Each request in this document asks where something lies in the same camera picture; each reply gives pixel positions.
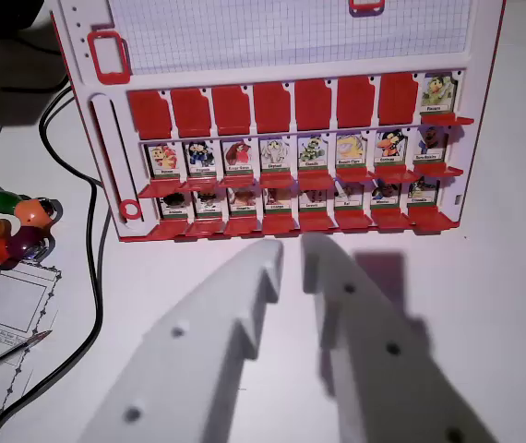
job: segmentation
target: white table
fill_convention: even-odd
[[[68,162],[96,174],[76,106],[59,114],[49,137]],[[50,159],[37,126],[3,130],[0,184],[57,198],[65,209],[53,228],[56,249],[45,261],[63,271],[56,290],[60,311],[53,335],[40,345],[35,383],[78,347],[93,322],[84,253],[89,190]],[[97,239],[105,211],[100,198]],[[393,268],[399,261],[403,275],[394,275],[391,286],[401,286],[407,315],[424,322],[433,356],[451,383],[499,442],[526,442],[526,0],[508,3],[461,227],[436,236],[332,238],[352,255],[379,255]],[[231,441],[338,442],[335,404],[317,375],[314,307],[301,289],[300,241],[282,241],[281,300],[268,310],[259,359],[245,367]],[[76,441],[142,333],[250,243],[124,244],[112,227],[101,336],[67,377],[11,419],[0,443]],[[166,367],[162,373],[166,377]]]

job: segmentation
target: plastic hole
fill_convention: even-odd
[[[394,341],[389,341],[388,343],[386,343],[386,351],[390,355],[400,355],[400,346]]]
[[[463,443],[464,433],[460,431],[457,427],[451,427],[446,431],[446,440],[449,443]]]
[[[127,423],[137,422],[142,416],[142,411],[136,406],[130,406],[124,413],[124,421]]]
[[[180,326],[175,326],[171,329],[171,337],[174,339],[181,338],[185,335],[185,329],[181,328]]]

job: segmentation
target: red flip-down tile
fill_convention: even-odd
[[[262,173],[259,183],[263,189],[283,189],[292,186],[293,178],[292,174],[287,171],[283,173]]]
[[[290,130],[290,92],[277,82],[253,86],[257,132],[287,132]]]
[[[343,230],[366,229],[372,224],[362,210],[335,210],[335,221]]]
[[[335,174],[345,183],[367,182],[373,178],[365,166],[359,168],[337,168]]]
[[[210,191],[216,187],[216,177],[187,177],[187,181],[179,187],[180,191]]]
[[[188,224],[186,219],[161,220],[159,225],[146,236],[146,239],[171,240],[184,233]]]
[[[417,231],[427,233],[438,233],[457,226],[457,223],[439,212],[436,205],[410,207],[409,219],[415,223]]]
[[[368,76],[339,78],[337,122],[339,127],[370,126],[376,87]]]
[[[257,228],[257,217],[254,215],[231,217],[226,223],[226,235],[247,235]]]
[[[214,117],[221,136],[248,134],[251,113],[248,95],[239,85],[217,86],[211,90],[214,101]]]
[[[325,80],[297,80],[294,90],[298,130],[329,129],[331,90]]]
[[[384,74],[380,80],[378,115],[381,125],[412,123],[419,84],[410,72]]]
[[[372,219],[378,229],[407,229],[411,227],[409,218],[400,212],[400,208],[372,210]]]
[[[220,181],[220,187],[247,187],[253,184],[253,173],[226,175]]]
[[[452,168],[444,162],[419,163],[414,165],[414,172],[428,177],[458,177],[464,174],[462,169]]]
[[[333,227],[333,220],[324,210],[300,212],[300,231],[326,231]]]
[[[299,171],[298,184],[305,191],[331,190],[335,186],[335,180],[326,169],[315,169],[313,171]]]
[[[263,227],[261,231],[264,235],[277,235],[279,233],[288,233],[294,226],[291,212],[285,214],[266,214],[263,217]]]
[[[141,140],[171,138],[169,103],[157,90],[131,90],[127,101]]]
[[[171,100],[180,137],[209,137],[208,97],[201,95],[199,88],[172,90]]]
[[[178,178],[152,178],[150,183],[140,191],[138,198],[167,197],[181,186]]]
[[[471,125],[474,123],[474,119],[468,117],[458,117],[454,113],[422,114],[421,123],[422,125],[433,126],[463,126]]]
[[[196,219],[185,233],[187,237],[210,237],[221,231],[224,222],[220,218]]]
[[[421,178],[420,175],[408,171],[404,164],[377,165],[373,178],[381,178],[386,183],[412,183]]]

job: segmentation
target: black cable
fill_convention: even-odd
[[[93,215],[95,211],[95,203],[97,201],[97,185],[94,178],[91,178],[82,172],[76,170],[56,153],[50,140],[47,137],[47,127],[50,121],[48,116],[56,105],[65,97],[68,92],[72,90],[72,87],[68,87],[65,90],[62,90],[56,97],[52,100],[50,105],[43,112],[42,118],[40,119],[39,130],[40,137],[42,139],[43,146],[46,148],[48,153],[52,158],[63,168],[73,174],[75,177],[80,178],[87,182],[90,186],[90,202],[89,202],[89,212],[87,214],[87,231],[85,233],[85,246],[87,250],[87,261],[89,263],[89,274],[90,274],[90,284],[93,291],[93,298],[95,302],[95,322],[93,324],[92,330],[90,331],[89,336],[83,341],[83,343],[61,364],[59,365],[49,376],[40,381],[37,385],[31,388],[26,394],[23,395],[19,400],[15,401],[4,411],[0,413],[0,429],[10,419],[15,413],[20,411],[23,407],[27,406],[32,401],[40,397],[46,390],[54,385],[60,378],[62,378],[78,361],[87,353],[92,344],[97,340],[99,333],[101,331],[102,322],[103,322],[103,299],[102,299],[102,290],[101,283],[97,278],[97,270],[95,269],[95,263],[93,258],[92,250],[92,227],[93,227]]]
[[[32,42],[29,42],[25,39],[22,39],[21,37],[19,36],[14,36],[14,37],[11,37],[11,40],[13,42],[17,42],[19,44],[22,44],[23,46],[27,46],[28,48],[30,49],[34,49],[36,51],[40,51],[41,53],[46,53],[46,54],[51,54],[51,55],[62,55],[62,53],[60,51],[57,51],[55,49],[47,49],[47,48],[42,48],[41,46],[38,46],[37,44],[34,44]]]
[[[0,86],[0,92],[15,92],[19,94],[49,94],[53,92],[58,92],[68,83],[68,76],[65,76],[60,83],[54,86],[49,86],[47,88],[20,88],[13,86]]]

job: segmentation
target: white plastic piece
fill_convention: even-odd
[[[203,281],[146,334],[80,442],[225,442],[281,265],[281,242],[262,240]]]
[[[341,442],[495,442],[364,271],[324,234],[302,245]]]

